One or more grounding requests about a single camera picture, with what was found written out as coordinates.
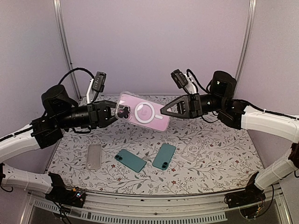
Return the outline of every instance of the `smartphone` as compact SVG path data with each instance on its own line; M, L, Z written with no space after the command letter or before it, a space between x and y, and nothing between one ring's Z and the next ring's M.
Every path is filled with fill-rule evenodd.
M146 164L146 161L140 159L138 156L127 151L126 149L122 149L115 156L115 159L137 173L139 173Z
M163 143L153 161L153 166L162 170L166 170L175 151L175 146Z

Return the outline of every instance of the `cable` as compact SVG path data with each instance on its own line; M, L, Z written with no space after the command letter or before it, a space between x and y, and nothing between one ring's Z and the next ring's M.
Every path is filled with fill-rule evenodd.
M2 138L0 139L0 142L4 141L4 140L6 140L6 139L12 138L12 137L14 137L14 136L16 136L16 135L22 134L22 133L24 133L24 132L27 132L27 131L29 131L29 130L31 130L31 129L33 129L33 126L31 126L31 127L29 127L29 128L26 128L26 129L23 129L23 130L21 130L21 131L19 131L19 132L15 132L15 133L13 133L13 134L9 134L9 135L7 135L7 136L4 136L4 137L2 137Z
M187 75L188 73L191 73L191 75L193 76L193 78L195 79L197 85L199 85L199 87L205 92L205 93L208 93L204 87L202 87L202 85L199 83L198 79L196 78L195 74L190 70L190 69L187 69Z
M15 132L15 133L14 133L14 136L19 135L19 134L22 134L22 133L27 132L27 131L30 131L31 129L33 129L33 126L31 126L31 127L29 127L29 128L26 128L26 129L23 129L23 130L21 130L21 131L19 131L19 132Z
M261 214L261 215L259 215L259 216L256 216L256 218L263 216L263 215L269 210L269 208L271 207L271 205L272 205L272 203L273 203L273 199L274 199L274 187L273 187L273 184L271 184L271 187L272 187L272 199L271 199L271 201L270 201L270 204L269 204L269 206L267 207L266 211L264 211L263 214Z
M52 200L52 202L58 207L58 209L59 209L59 213L60 213L60 219L61 219L61 221L64 223L64 224L67 224L65 221L64 221L64 218L66 218L66 220L69 222L69 224L71 224L71 222L70 222L70 220L69 220L69 218L67 217L67 215L66 215L66 213L65 213L65 210L66 210L66 208L64 207L64 206L62 206L61 204L57 204L56 202L54 202L53 200Z
M74 68L62 77L62 79L59 81L58 85L60 85L69 74L71 74L72 72L77 71L77 70L84 71L84 72L88 73L91 76L91 78L94 78L94 75L89 70L87 70L85 68Z
M239 101L241 103L246 103L248 104L249 106L252 106L254 109L258 110L258 111L261 111L261 112L265 112L265 113L269 113L269 114L273 114L273 115L278 115L278 116L282 116L282 117L287 117L287 118L291 118L291 119L298 119L294 116L290 116L290 115L287 115L287 114L284 114L284 113L278 113L278 112L274 112L274 111L268 111L268 110L263 110L255 105L253 105L252 103L248 102L247 100L243 100L243 99L236 99L236 101Z
M217 119L217 120L215 120L215 121L208 121L208 120L206 120L206 119L204 118L203 115L201 116L201 118L202 118L205 122L207 122L207 123L209 123L209 124L215 123L216 121L219 120L219 119Z
M95 95L94 95L94 97L93 97L93 101L95 101L98 96L99 96L99 92L96 92Z
M210 93L210 94L211 94L211 92L210 92L209 86L211 85L211 83L212 83L212 81L210 81L208 83L208 85L206 86L206 91L207 91L207 93Z
M13 187L11 187L11 190L6 190L6 189L4 189L2 186L0 186L0 188L1 188L2 190L4 190L5 192L7 192L7 193L11 193L11 192L14 191L14 188L13 188Z
M294 176L295 176L296 178L299 178L299 176L296 175L296 171L294 171Z

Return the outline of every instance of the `patterned table surface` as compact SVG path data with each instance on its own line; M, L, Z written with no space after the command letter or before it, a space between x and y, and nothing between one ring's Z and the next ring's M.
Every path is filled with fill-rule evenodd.
M174 99L173 96L147 98L161 104ZM101 99L118 100L117 96ZM215 120L212 114L205 118ZM181 157L190 142L201 147L194 162ZM87 170L88 145L98 143L102 145L101 168ZM177 147L165 171L152 166L163 143ZM123 148L147 161L140 173L115 160L114 156ZM171 118L167 131L162 133L121 120L90 134L65 133L48 171L60 174L66 185L91 191L181 195L237 189L246 185L249 176L262 168L247 131L228 128L219 121L209 124L202 119Z

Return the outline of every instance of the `transparent phone case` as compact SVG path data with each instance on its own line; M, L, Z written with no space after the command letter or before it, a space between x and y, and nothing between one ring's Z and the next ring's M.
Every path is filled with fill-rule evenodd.
M170 117L162 115L160 109L164 105L148 101L130 92L122 92L116 106L116 116L134 125L150 128L157 131L165 131ZM119 115L127 109L129 115L120 118Z
M101 167L101 152L100 144L90 144L87 150L86 169L99 169Z
M183 151L181 153L181 157L189 162L194 162L196 160L197 156L199 155L201 149L202 149L202 146L190 142L183 149Z

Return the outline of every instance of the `light purple wall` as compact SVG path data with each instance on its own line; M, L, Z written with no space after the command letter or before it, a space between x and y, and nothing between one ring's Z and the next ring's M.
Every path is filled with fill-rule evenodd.
M67 68L52 0L1 0L0 21L0 136L4 136L42 115L41 94ZM73 97L68 79L65 84ZM25 153L6 163L42 173L51 151ZM0 223L19 222L25 192L0 192Z
M106 94L173 94L170 73L193 70L206 86L214 71L235 75L249 1L64 0L75 67L107 73ZM76 72L82 94L89 79Z
M299 1L257 1L248 55L236 97L261 108L299 114ZM291 146L289 141L250 132L266 166ZM294 223L299 223L298 179L281 181Z

